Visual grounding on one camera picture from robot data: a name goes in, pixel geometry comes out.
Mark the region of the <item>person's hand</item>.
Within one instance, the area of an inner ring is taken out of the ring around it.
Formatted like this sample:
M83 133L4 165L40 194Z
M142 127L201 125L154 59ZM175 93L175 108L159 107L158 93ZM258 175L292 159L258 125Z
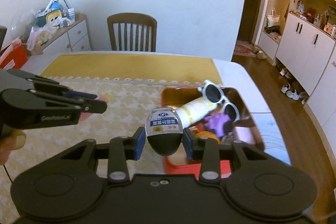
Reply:
M21 149L26 142L26 134L15 129L9 136L1 140L0 165L6 164L12 151Z

